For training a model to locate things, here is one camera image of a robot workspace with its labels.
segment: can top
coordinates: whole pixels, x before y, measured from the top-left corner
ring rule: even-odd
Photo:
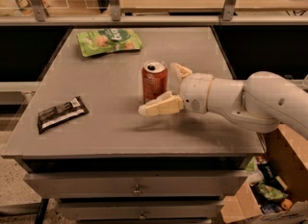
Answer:
[[[144,65],[144,69],[150,73],[160,73],[163,72],[166,67],[162,62],[150,61]]]

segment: cardboard box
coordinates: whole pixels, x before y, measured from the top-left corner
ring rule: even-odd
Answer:
[[[283,224],[308,219],[308,141],[286,125],[266,136],[267,156],[277,175],[288,186],[294,205],[288,212],[262,214],[248,182],[235,196],[224,199],[225,223]]]

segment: snack bag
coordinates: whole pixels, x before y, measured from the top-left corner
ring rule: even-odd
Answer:
[[[77,34],[84,57],[102,53],[141,50],[142,42],[131,29],[100,29]]]

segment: gray tabletop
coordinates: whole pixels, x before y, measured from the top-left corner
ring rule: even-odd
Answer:
[[[84,58],[75,29],[2,151],[5,158],[202,156],[262,153],[255,133],[213,114],[142,117],[141,69],[149,60],[232,78],[210,28],[136,28],[143,48]],[[38,112],[81,96],[90,113],[39,135]]]

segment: drawer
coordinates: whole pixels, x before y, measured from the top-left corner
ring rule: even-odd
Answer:
[[[244,170],[138,171],[27,174],[25,182],[42,198],[234,195]]]
[[[222,201],[138,201],[61,203],[59,211],[71,220],[150,220],[171,218],[212,218]]]

